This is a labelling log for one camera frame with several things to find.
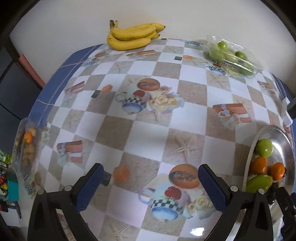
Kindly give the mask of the oval green mango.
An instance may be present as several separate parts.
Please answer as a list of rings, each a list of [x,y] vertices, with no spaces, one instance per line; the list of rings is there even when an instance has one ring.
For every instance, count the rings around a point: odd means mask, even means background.
[[[267,192],[269,187],[273,184],[273,178],[269,175],[257,175],[247,181],[246,192],[255,193],[257,190],[262,189]]]

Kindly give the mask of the orange with stem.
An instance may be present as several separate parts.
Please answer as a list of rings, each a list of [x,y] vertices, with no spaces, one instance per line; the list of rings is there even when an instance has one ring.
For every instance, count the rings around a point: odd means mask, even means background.
[[[285,167],[283,163],[277,162],[269,168],[269,175],[274,181],[281,180],[285,175]]]

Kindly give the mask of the large orange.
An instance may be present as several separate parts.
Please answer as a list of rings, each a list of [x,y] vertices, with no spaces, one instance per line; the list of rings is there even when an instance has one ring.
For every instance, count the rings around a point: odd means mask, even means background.
[[[267,172],[267,159],[265,157],[256,157],[250,163],[250,174],[252,175],[261,175]]]

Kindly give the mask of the round green fruit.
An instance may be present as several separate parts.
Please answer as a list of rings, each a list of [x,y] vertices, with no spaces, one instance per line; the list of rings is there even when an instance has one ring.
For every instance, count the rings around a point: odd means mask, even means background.
[[[255,152],[261,157],[268,158],[273,153],[272,142],[267,138],[258,140],[255,146]]]

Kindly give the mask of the clear bag of fruits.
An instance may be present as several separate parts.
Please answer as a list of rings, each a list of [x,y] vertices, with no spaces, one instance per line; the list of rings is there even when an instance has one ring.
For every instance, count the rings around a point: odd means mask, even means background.
[[[38,158],[49,141],[49,128],[41,127],[30,118],[20,121],[12,154],[12,169],[31,198],[42,188],[41,173],[37,171]]]

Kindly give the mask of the silver metal bowl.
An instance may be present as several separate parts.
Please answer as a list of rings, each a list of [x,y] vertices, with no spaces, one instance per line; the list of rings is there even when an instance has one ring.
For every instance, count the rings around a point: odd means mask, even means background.
[[[245,191],[247,182],[254,177],[254,175],[248,174],[250,163],[257,157],[257,154],[255,154],[257,142],[263,138],[269,139],[273,145],[273,153],[266,158],[268,166],[270,167],[277,162],[283,163],[287,169],[287,174],[279,180],[279,183],[289,194],[292,194],[295,192],[295,157],[293,147],[288,136],[279,127],[273,125],[263,127],[254,138],[246,161],[242,190]]]

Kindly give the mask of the black power adapter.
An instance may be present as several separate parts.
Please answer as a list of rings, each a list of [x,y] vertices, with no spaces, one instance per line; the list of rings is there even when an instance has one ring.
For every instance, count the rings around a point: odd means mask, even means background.
[[[296,97],[287,105],[287,112],[292,120],[296,119]]]

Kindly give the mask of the checkered fruit print tablecloth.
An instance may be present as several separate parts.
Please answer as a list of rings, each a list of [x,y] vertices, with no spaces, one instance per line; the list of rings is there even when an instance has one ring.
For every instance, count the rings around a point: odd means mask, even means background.
[[[95,163],[115,173],[82,217],[98,240],[204,240],[220,217],[185,169],[208,164],[243,184],[255,136],[282,128],[287,89],[267,71],[233,77],[196,42],[158,39],[119,52],[108,45],[70,56],[37,98],[28,129],[34,155],[16,163],[22,226],[39,189],[73,185]]]

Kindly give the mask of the clear plastic fruit box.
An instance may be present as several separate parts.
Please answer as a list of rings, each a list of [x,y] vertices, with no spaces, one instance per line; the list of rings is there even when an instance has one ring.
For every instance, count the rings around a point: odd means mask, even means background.
[[[262,65],[248,49],[217,36],[208,35],[206,40],[208,60],[219,65],[228,75],[251,78],[262,72]]]

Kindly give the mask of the yellow banana bunch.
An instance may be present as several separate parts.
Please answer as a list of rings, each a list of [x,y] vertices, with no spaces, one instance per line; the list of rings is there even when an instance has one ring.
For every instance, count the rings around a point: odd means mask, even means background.
[[[159,32],[166,28],[159,23],[143,24],[127,29],[120,29],[118,21],[109,21],[107,44],[116,51],[128,51],[145,47],[153,39],[157,39]]]

